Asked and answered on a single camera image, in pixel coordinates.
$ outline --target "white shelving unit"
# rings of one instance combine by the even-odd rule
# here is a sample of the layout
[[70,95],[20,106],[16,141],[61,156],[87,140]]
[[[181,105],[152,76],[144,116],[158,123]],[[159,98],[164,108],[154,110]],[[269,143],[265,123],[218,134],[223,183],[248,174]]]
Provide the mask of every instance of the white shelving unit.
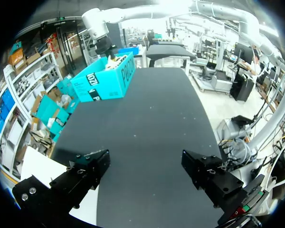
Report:
[[[38,78],[36,78],[21,95],[18,95],[16,88],[15,88],[15,84],[19,80],[21,80],[26,74],[28,75],[30,72],[33,72],[36,68],[38,68],[42,64],[43,65],[51,64],[51,66],[47,70],[41,71],[40,76],[38,76]],[[60,80],[63,79],[62,75],[59,71],[57,62],[55,60],[54,54],[52,52],[47,53],[44,56],[40,57],[39,59],[35,60],[35,62],[31,63],[27,68],[25,68],[14,79],[11,79],[11,74],[9,74],[6,77],[7,84],[10,88],[11,95],[12,95],[14,101],[16,102],[17,106],[19,107],[19,109],[21,109],[21,112],[25,115],[25,117],[28,121],[31,121],[31,115],[30,115],[30,111],[28,111],[25,108],[23,101],[30,94],[30,90],[34,89],[39,84],[38,81],[47,75],[54,76],[57,78],[55,80],[55,82],[49,88],[53,88],[54,86],[57,85],[57,83]]]
[[[22,80],[24,77],[28,76],[31,72],[35,71],[37,68],[41,67],[42,65],[44,66],[45,64],[50,64],[50,67],[45,71],[40,71],[39,72],[40,75],[37,78],[35,78],[29,84],[28,88],[26,88],[22,94],[18,95],[16,88],[15,88],[16,83],[18,83],[18,81]],[[14,70],[11,67],[8,68],[8,70],[6,70],[4,72],[4,76],[5,76],[5,80],[6,80],[7,84],[6,84],[6,86],[4,86],[4,88],[0,92],[0,99],[1,99],[3,93],[8,88],[10,93],[11,93],[13,100],[15,101],[15,104],[12,107],[12,109],[10,110],[6,120],[4,121],[3,128],[0,132],[0,147],[1,147],[3,135],[5,135],[5,138],[6,138],[6,133],[8,132],[8,129],[6,129],[6,127],[7,127],[8,123],[10,123],[10,120],[11,120],[13,114],[16,113],[15,112],[16,109],[17,109],[17,120],[21,120],[20,122],[22,124],[22,130],[21,130],[21,132],[19,132],[19,138],[18,138],[17,143],[15,145],[8,142],[10,145],[13,145],[13,147],[12,147],[13,152],[11,150],[9,150],[9,153],[4,154],[4,151],[2,151],[0,148],[0,152],[2,151],[2,154],[0,154],[1,155],[0,156],[1,157],[0,168],[5,173],[7,173],[10,177],[12,177],[13,179],[20,181],[19,178],[17,178],[15,175],[13,175],[15,158],[17,155],[17,151],[19,150],[21,139],[23,138],[23,135],[26,132],[27,127],[31,123],[30,111],[26,110],[23,102],[25,101],[27,96],[29,96],[33,93],[33,90],[38,85],[43,83],[41,80],[45,76],[49,76],[50,78],[54,77],[54,80],[55,80],[46,89],[46,92],[49,92],[63,78],[62,78],[62,75],[59,71],[59,68],[58,68],[58,65],[56,63],[54,54],[52,52],[47,53],[44,56],[40,57],[39,59],[35,60],[33,63],[31,63],[29,66],[27,66],[20,74],[18,74],[14,78],[12,78],[14,76],[13,72],[14,72]],[[7,159],[5,161],[8,161],[5,163],[5,166],[2,165],[3,164],[2,163],[3,158]]]

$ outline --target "blue bin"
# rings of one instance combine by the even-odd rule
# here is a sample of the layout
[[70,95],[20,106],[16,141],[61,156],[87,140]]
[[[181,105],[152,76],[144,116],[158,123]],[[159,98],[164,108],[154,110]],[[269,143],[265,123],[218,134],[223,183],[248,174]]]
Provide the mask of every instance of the blue bin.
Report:
[[139,48],[138,47],[126,47],[126,48],[122,48],[118,50],[118,53],[127,53],[127,52],[133,52],[133,55],[137,55],[139,52]]
[[6,120],[6,117],[8,116],[8,114],[9,114],[9,110],[8,110],[8,108],[5,106],[5,104],[4,103],[2,103],[1,104],[1,106],[0,106],[0,116],[1,116],[1,118],[2,118],[2,120]]

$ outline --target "desk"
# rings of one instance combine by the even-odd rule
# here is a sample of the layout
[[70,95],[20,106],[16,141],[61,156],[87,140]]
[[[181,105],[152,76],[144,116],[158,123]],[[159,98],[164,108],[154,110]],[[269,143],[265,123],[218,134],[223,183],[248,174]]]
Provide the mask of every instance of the desk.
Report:
[[196,55],[177,45],[151,45],[147,50],[146,56],[151,59],[149,67],[154,67],[156,60],[166,57],[184,59],[186,75],[189,75],[189,62],[194,60]]
[[220,156],[205,110],[180,68],[137,69],[122,99],[80,103],[52,159],[108,148],[98,195],[101,227],[215,227],[223,214],[181,166],[184,148]]
[[139,58],[141,60],[141,65],[144,68],[148,67],[146,50],[146,47],[142,47],[142,49],[139,50],[138,54],[133,56],[134,58]]

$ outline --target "machine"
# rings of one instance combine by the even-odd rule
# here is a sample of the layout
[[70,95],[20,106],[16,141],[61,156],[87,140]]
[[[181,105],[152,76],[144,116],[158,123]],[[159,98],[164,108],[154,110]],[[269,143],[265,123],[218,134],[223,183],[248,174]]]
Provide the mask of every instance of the machine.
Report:
[[[98,227],[69,215],[89,189],[95,190],[110,166],[108,150],[76,155],[66,172],[50,182],[48,189],[31,176],[16,184],[13,194],[21,211],[31,220],[32,226],[51,227]],[[264,178],[259,175],[243,188],[243,182],[222,166],[222,160],[212,155],[184,150],[181,164],[194,186],[204,189],[216,208],[224,211],[218,220],[220,227],[255,227],[260,222],[251,215],[264,201],[268,192],[261,190]]]

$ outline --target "computer monitor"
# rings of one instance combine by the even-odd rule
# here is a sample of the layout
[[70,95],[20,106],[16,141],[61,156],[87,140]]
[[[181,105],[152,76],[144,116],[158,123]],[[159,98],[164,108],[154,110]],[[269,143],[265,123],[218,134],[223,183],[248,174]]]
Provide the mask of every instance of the computer monitor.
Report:
[[209,40],[205,40],[205,45],[206,45],[206,46],[211,46],[212,43],[211,43]]
[[239,58],[241,58],[245,62],[251,64],[253,58],[253,51],[252,48],[250,47],[247,47],[240,43],[236,43],[236,48],[234,49],[234,55],[237,56],[237,62],[239,61]]

